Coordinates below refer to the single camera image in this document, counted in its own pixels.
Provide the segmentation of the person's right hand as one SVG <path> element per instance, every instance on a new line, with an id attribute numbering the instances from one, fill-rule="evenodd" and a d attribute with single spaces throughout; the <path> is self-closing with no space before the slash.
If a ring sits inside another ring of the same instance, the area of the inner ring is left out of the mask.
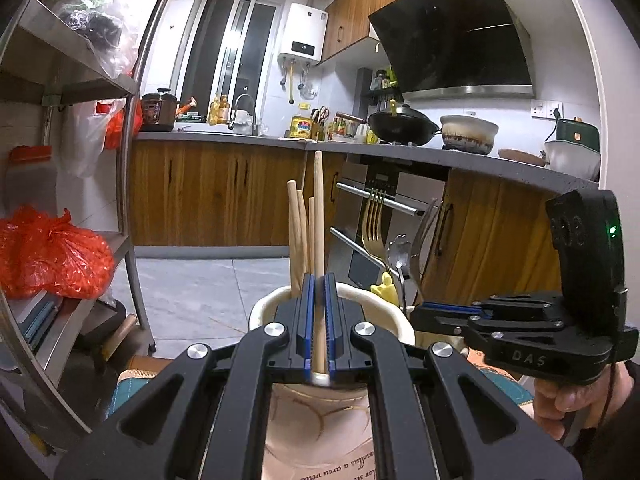
<path id="1" fill-rule="evenodd" d="M 567 414 L 587 410 L 584 428 L 596 428 L 608 422 L 630 397 L 634 378 L 625 363 L 616 363 L 590 385 L 560 385 L 536 378 L 534 387 L 534 419 L 550 437 L 559 441 L 564 436 Z"/>

